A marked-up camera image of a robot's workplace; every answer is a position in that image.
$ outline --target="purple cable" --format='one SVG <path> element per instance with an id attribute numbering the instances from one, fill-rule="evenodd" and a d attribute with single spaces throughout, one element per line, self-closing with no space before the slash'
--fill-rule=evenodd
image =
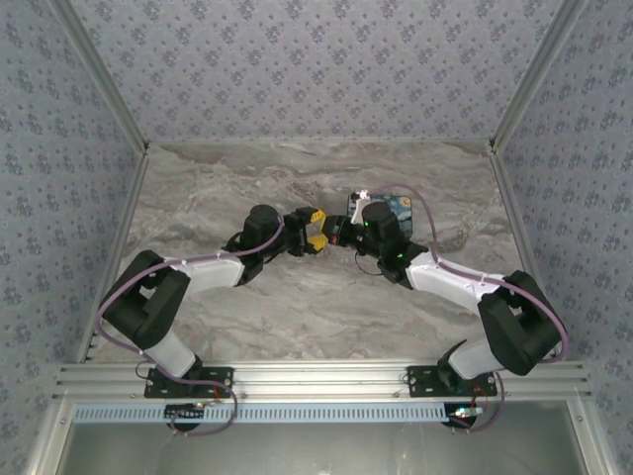
<path id="1" fill-rule="evenodd" d="M 501 416 L 501 413 L 503 412 L 503 404 L 505 403 L 505 387 L 503 386 L 503 380 L 501 379 L 501 376 L 498 373 L 495 373 L 495 376 L 498 379 L 498 387 L 500 390 L 501 399 L 498 402 L 498 408 L 493 416 L 485 424 L 482 424 L 481 426 L 475 428 L 471 428 L 471 426 L 466 424 L 464 421 L 460 421 L 457 418 L 449 418 L 453 423 L 463 426 L 464 430 L 468 432 L 481 432 L 482 430 L 486 430 L 487 428 L 492 426 L 497 421 L 497 419 Z"/>
<path id="2" fill-rule="evenodd" d="M 437 240 L 437 230 L 435 228 L 435 222 L 433 221 L 431 210 L 428 207 L 428 204 L 426 203 L 426 200 L 424 199 L 424 197 L 415 188 L 413 188 L 412 186 L 405 185 L 403 183 L 392 183 L 390 185 L 381 186 L 380 188 L 371 190 L 369 194 L 375 195 L 377 193 L 380 193 L 390 188 L 405 188 L 406 190 L 413 193 L 415 197 L 422 203 L 422 206 L 424 207 L 424 211 L 426 212 L 426 217 L 428 218 L 428 223 L 430 224 L 430 227 L 431 227 L 431 234 L 433 236 L 433 241 L 430 246 L 431 255 L 433 256 L 433 260 L 439 267 L 459 277 L 464 277 L 466 279 L 470 279 L 475 282 L 481 282 L 483 280 L 484 282 L 488 284 L 498 285 L 499 287 L 503 287 L 511 292 L 514 292 L 515 294 L 520 295 L 524 299 L 527 299 L 528 301 L 530 301 L 532 304 L 538 307 L 552 321 L 552 324 L 554 324 L 554 327 L 556 327 L 556 330 L 561 336 L 561 343 L 563 344 L 563 347 L 561 348 L 561 352 L 559 354 L 549 359 L 544 359 L 541 362 L 542 363 L 556 363 L 558 361 L 561 361 L 563 358 L 567 356 L 567 354 L 569 353 L 569 347 L 570 347 L 569 336 L 567 335 L 567 332 L 565 331 L 565 327 L 563 326 L 563 323 L 561 322 L 561 320 L 558 318 L 558 316 L 554 312 L 552 312 L 552 310 L 547 305 L 545 305 L 543 302 L 541 302 L 539 299 L 534 297 L 529 292 L 525 292 L 523 289 L 520 289 L 516 287 L 515 285 L 512 285 L 508 282 L 505 282 L 504 280 L 494 279 L 492 277 L 484 277 L 482 279 L 483 274 L 474 274 L 470 272 L 465 272 L 461 269 L 455 269 L 451 267 L 450 265 L 447 265 L 444 262 L 442 262 L 439 258 L 439 254 L 437 253 L 438 240 Z"/>
<path id="3" fill-rule="evenodd" d="M 254 254 L 255 252 L 259 252 L 262 249 L 265 249 L 266 247 L 268 247 L 270 244 L 272 244 L 275 239 L 277 239 L 279 237 L 279 235 L 281 234 L 281 231 L 284 228 L 284 220 L 283 218 L 280 216 L 279 217 L 279 228 L 277 228 L 277 231 L 275 232 L 275 234 L 268 239 L 266 242 L 264 242 L 263 244 L 254 247 L 253 249 L 248 249 L 248 250 L 241 250 L 239 252 L 214 252 L 212 254 L 204 254 L 204 255 L 198 255 L 195 257 L 191 257 L 189 259 L 171 259 L 171 260 L 166 260 L 165 262 L 161 262 L 160 264 L 156 264 L 153 265 L 151 267 L 149 267 L 148 269 L 145 269 L 143 272 L 139 272 L 137 275 L 135 275 L 132 279 L 130 279 L 128 282 L 126 282 L 125 284 L 123 284 L 119 289 L 117 289 L 115 292 L 113 292 L 113 294 L 101 305 L 101 307 L 99 307 L 99 310 L 97 311 L 97 314 L 95 315 L 95 319 L 94 319 L 94 328 L 95 328 L 95 332 L 97 334 L 99 334 L 100 336 L 102 336 L 103 338 L 105 338 L 107 341 L 109 341 L 110 343 L 115 344 L 116 346 L 120 346 L 121 348 L 124 348 L 128 351 L 131 351 L 132 353 L 136 353 L 141 355 L 142 357 L 144 357 L 147 361 L 149 361 L 150 363 L 154 363 L 156 364 L 156 362 L 149 357 L 147 354 L 145 354 L 144 352 L 142 352 L 141 350 L 139 350 L 138 348 L 136 348 L 135 346 L 132 346 L 131 344 L 127 344 L 123 341 L 119 341 L 118 339 L 114 338 L 113 336 L 107 334 L 103 328 L 101 327 L 101 319 L 103 318 L 103 315 L 106 313 L 106 310 L 113 304 L 113 302 L 115 302 L 119 297 L 121 297 L 128 289 L 130 289 L 132 286 L 134 286 L 140 279 L 153 274 L 154 272 L 157 272 L 161 269 L 164 269 L 166 267 L 170 267 L 172 265 L 183 265 L 185 263 L 200 263 L 200 262 L 210 262 L 212 260 L 216 260 L 220 257 L 240 257 L 242 255 L 248 255 L 248 254 Z M 219 383 L 217 381 L 193 381 L 193 380 L 189 380 L 189 379 L 183 379 L 183 378 L 178 378 L 176 376 L 172 376 L 171 374 L 169 374 L 163 367 L 161 367 L 160 365 L 156 364 L 156 368 L 162 373 L 164 374 L 166 377 L 168 377 L 169 379 L 171 379 L 172 381 L 175 381 L 176 383 L 180 383 L 180 384 L 190 384 L 192 386 L 214 386 L 220 389 L 223 389 L 225 391 L 228 391 L 228 393 L 230 394 L 230 396 L 233 399 L 233 411 L 230 414 L 230 418 L 228 418 L 228 421 L 226 421 L 224 424 L 222 424 L 219 427 L 210 429 L 210 430 L 204 430 L 204 431 L 197 431 L 197 432 L 182 432 L 180 430 L 177 430 L 176 427 L 174 426 L 176 417 L 178 416 L 178 412 L 176 412 L 176 415 L 174 418 L 172 418 L 170 426 L 171 428 L 174 430 L 174 433 L 179 433 L 181 435 L 186 435 L 186 436 L 202 436 L 202 435 L 212 435 L 214 433 L 218 433 L 218 432 L 222 432 L 223 430 L 226 430 L 227 428 L 229 428 L 233 421 L 235 420 L 235 418 L 237 417 L 237 408 L 238 408 L 238 401 L 237 401 L 237 396 L 235 395 L 235 392 L 227 385 L 223 384 L 223 383 Z"/>

